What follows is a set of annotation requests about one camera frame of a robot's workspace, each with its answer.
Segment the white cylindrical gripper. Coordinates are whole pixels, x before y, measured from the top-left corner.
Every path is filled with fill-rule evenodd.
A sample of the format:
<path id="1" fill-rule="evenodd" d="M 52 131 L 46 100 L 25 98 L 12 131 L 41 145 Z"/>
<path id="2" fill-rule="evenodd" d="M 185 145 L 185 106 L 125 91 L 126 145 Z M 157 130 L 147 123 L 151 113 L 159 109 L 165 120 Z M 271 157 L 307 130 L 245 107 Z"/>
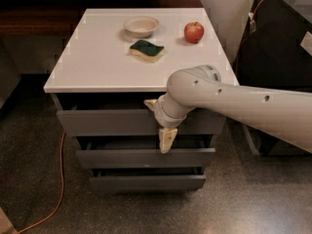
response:
<path id="1" fill-rule="evenodd" d="M 150 111 L 154 111 L 156 121 L 164 127 L 159 130 L 159 147 L 163 154 L 168 153 L 176 138 L 177 127 L 194 107 L 178 104 L 169 94 L 164 94 L 157 100 L 146 99 L 143 103 Z"/>

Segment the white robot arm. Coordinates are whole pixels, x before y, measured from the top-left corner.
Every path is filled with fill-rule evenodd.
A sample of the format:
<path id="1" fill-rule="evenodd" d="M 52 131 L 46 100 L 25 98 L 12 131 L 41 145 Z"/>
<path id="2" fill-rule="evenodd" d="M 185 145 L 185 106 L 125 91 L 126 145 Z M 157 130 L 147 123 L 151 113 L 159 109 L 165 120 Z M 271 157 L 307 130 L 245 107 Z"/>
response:
<path id="1" fill-rule="evenodd" d="M 205 108 L 312 152 L 312 95 L 225 84 L 216 68 L 200 65 L 174 72 L 167 92 L 144 104 L 162 127 L 160 149 L 168 152 L 187 114 Z"/>

